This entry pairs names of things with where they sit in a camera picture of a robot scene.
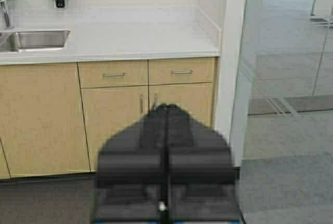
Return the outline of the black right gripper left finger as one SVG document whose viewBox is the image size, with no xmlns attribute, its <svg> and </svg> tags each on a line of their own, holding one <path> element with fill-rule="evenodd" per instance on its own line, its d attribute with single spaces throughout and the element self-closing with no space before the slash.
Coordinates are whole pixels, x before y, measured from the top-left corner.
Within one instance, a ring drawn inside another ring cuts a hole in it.
<svg viewBox="0 0 333 224">
<path fill-rule="evenodd" d="M 107 139 L 97 157 L 92 223 L 158 223 L 167 107 Z"/>
</svg>

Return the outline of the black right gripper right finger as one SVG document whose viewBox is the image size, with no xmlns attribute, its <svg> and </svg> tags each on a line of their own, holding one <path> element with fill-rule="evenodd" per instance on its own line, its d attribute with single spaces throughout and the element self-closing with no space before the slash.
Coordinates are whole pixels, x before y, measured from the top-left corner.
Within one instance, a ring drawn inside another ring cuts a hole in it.
<svg viewBox="0 0 333 224">
<path fill-rule="evenodd" d="M 168 106 L 170 218 L 240 223 L 237 172 L 225 138 L 176 105 Z"/>
</svg>

